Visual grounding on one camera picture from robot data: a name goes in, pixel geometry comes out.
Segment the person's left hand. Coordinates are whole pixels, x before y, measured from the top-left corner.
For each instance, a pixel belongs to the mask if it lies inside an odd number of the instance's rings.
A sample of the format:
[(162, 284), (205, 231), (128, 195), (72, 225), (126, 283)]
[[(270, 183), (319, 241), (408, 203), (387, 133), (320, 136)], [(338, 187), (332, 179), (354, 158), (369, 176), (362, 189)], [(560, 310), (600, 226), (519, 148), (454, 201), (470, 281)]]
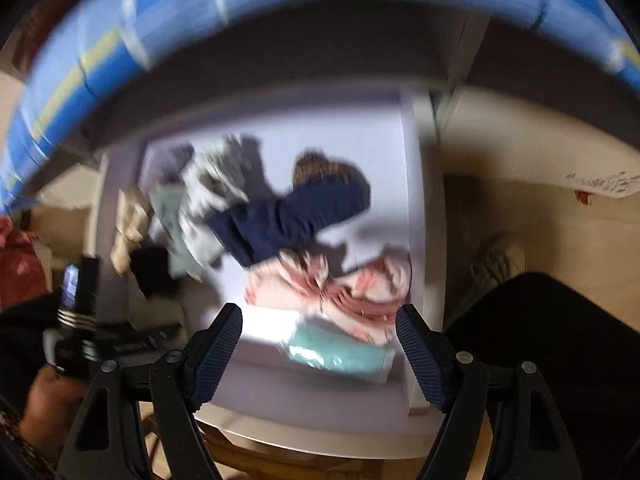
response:
[(21, 437), (51, 462), (63, 451), (88, 385), (61, 375), (47, 364), (29, 390), (24, 416), (18, 424)]

